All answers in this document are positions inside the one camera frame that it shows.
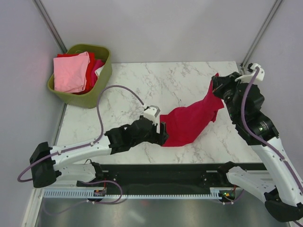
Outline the crimson red t shirt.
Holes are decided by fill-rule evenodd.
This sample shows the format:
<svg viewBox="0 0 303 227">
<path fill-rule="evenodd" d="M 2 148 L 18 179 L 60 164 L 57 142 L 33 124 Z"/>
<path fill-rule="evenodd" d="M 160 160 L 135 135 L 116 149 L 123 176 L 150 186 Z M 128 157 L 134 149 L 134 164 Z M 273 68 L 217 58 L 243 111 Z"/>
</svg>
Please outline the crimson red t shirt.
<svg viewBox="0 0 303 227">
<path fill-rule="evenodd" d="M 202 100 L 187 107 L 177 107 L 169 114 L 160 116 L 168 134 L 163 146 L 182 147 L 193 143 L 210 122 L 216 121 L 218 111 L 222 108 L 223 102 L 213 94 L 213 82 L 210 82 Z"/>
</svg>

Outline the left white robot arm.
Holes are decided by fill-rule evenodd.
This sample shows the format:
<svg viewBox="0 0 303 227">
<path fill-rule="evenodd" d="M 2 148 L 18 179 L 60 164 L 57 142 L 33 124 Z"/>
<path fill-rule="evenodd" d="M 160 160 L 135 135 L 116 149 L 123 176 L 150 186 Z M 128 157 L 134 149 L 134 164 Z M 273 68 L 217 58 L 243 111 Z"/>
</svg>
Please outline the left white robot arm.
<svg viewBox="0 0 303 227">
<path fill-rule="evenodd" d="M 43 188 L 55 183 L 64 175 L 65 167 L 78 161 L 126 152 L 143 142 L 162 146 L 168 138 L 164 122 L 155 125 L 141 116 L 132 124 L 106 131 L 97 142 L 75 147 L 50 147 L 47 142 L 40 143 L 29 159 L 33 186 Z"/>
</svg>

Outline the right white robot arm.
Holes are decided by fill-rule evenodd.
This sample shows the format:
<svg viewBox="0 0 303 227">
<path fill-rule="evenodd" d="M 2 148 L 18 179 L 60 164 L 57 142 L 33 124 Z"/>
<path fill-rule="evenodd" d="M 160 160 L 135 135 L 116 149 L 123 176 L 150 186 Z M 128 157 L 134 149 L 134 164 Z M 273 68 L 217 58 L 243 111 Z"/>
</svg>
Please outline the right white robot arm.
<svg viewBox="0 0 303 227">
<path fill-rule="evenodd" d="M 222 99 L 239 136 L 259 156 L 273 182 L 267 183 L 231 161 L 218 168 L 222 186 L 236 185 L 252 194 L 279 222 L 303 219 L 303 181 L 294 170 L 273 122 L 261 112 L 265 100 L 257 85 L 242 83 L 234 72 L 212 77 L 212 92 Z"/>
</svg>

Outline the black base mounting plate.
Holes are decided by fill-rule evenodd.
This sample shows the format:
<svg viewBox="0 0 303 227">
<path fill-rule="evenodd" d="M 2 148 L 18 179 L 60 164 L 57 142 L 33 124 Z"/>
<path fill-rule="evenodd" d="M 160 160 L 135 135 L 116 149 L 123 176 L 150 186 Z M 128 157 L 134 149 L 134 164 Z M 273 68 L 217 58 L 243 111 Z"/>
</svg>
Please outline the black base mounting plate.
<svg viewBox="0 0 303 227">
<path fill-rule="evenodd" d="M 207 194 L 211 188 L 230 188 L 234 185 L 218 173 L 219 164 L 137 164 L 99 165 L 97 177 L 90 187 L 106 186 L 110 195 L 122 187 L 124 195 L 191 195 Z"/>
</svg>

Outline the white cloth in basket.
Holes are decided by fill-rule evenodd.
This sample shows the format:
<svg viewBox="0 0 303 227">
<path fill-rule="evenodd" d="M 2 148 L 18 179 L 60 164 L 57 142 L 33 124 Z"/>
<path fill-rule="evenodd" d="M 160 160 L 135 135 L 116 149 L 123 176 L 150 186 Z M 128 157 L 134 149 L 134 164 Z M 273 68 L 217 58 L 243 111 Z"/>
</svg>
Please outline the white cloth in basket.
<svg viewBox="0 0 303 227">
<path fill-rule="evenodd" d="M 98 69 L 95 70 L 95 74 L 96 74 L 97 77 L 100 76 L 100 74 L 101 74 L 103 68 L 104 68 L 104 66 L 101 66 L 101 67 L 99 67 Z"/>
</svg>

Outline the magenta shirt in basket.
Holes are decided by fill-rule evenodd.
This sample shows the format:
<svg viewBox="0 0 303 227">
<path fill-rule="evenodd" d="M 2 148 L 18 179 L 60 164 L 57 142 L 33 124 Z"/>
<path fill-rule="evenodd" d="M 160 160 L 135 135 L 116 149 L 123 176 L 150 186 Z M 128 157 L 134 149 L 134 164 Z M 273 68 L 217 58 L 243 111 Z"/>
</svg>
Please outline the magenta shirt in basket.
<svg viewBox="0 0 303 227">
<path fill-rule="evenodd" d="M 105 65 L 105 62 L 100 60 L 100 59 L 96 59 L 95 60 L 95 65 L 94 65 L 94 68 L 93 68 L 93 72 L 95 73 L 95 70 L 98 69 L 99 67 L 101 66 L 104 66 Z"/>
</svg>

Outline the right aluminium frame post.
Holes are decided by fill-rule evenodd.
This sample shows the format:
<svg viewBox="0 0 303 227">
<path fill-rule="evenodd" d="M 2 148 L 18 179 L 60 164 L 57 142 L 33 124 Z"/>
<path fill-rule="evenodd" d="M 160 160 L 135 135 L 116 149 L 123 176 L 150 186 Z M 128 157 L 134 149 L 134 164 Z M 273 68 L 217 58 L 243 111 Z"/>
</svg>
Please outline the right aluminium frame post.
<svg viewBox="0 0 303 227">
<path fill-rule="evenodd" d="M 284 1 L 283 0 L 275 0 L 272 7 L 270 8 L 270 11 L 268 12 L 265 20 L 263 21 L 260 29 L 258 30 L 252 44 L 250 45 L 247 53 L 244 56 L 244 59 L 237 64 L 238 69 L 243 70 L 245 68 L 245 66 L 248 65 L 254 51 L 256 50 L 259 42 L 261 41 L 264 33 L 266 32 L 266 30 L 268 29 L 268 27 L 270 26 L 271 22 L 273 21 L 275 15 L 277 14 L 279 8 L 281 7 L 282 3 Z"/>
</svg>

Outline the aluminium frame post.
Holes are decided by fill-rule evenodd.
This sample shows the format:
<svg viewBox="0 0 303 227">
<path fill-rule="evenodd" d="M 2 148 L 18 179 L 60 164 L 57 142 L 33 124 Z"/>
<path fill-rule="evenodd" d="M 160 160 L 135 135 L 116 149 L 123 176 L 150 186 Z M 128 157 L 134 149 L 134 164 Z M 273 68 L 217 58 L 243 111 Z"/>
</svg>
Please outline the aluminium frame post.
<svg viewBox="0 0 303 227">
<path fill-rule="evenodd" d="M 61 36 L 59 35 L 51 17 L 49 16 L 43 2 L 41 0 L 33 0 L 34 5 L 36 6 L 38 12 L 40 13 L 41 17 L 43 18 L 46 26 L 48 27 L 48 29 L 50 30 L 55 42 L 57 43 L 57 45 L 59 46 L 60 50 L 63 53 L 67 52 L 67 48 L 61 38 Z"/>
<path fill-rule="evenodd" d="M 281 7 L 282 3 L 284 1 L 283 0 L 275 0 L 272 7 L 270 8 L 270 11 L 268 12 L 265 20 L 263 21 L 260 29 L 258 30 L 252 44 L 250 45 L 247 53 L 244 56 L 244 59 L 237 64 L 238 69 L 243 70 L 245 68 L 245 66 L 248 65 L 254 51 L 256 50 L 259 42 L 261 41 L 264 33 L 266 32 L 266 30 L 268 29 L 268 27 L 270 26 L 271 22 L 273 21 L 275 15 L 277 14 L 279 8 Z"/>
</svg>

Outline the left aluminium frame post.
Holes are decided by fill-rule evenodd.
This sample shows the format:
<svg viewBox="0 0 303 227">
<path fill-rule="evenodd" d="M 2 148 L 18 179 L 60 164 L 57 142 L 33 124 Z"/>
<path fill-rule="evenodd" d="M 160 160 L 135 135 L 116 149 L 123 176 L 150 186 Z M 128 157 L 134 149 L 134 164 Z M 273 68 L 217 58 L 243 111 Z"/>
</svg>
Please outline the left aluminium frame post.
<svg viewBox="0 0 303 227">
<path fill-rule="evenodd" d="M 61 36 L 59 35 L 51 17 L 49 16 L 43 2 L 41 0 L 33 0 L 34 5 L 36 6 L 38 12 L 40 13 L 41 17 L 43 18 L 46 26 L 48 27 L 48 29 L 50 30 L 55 42 L 57 43 L 57 45 L 59 46 L 60 50 L 63 53 L 67 52 L 67 48 L 61 38 Z"/>
</svg>

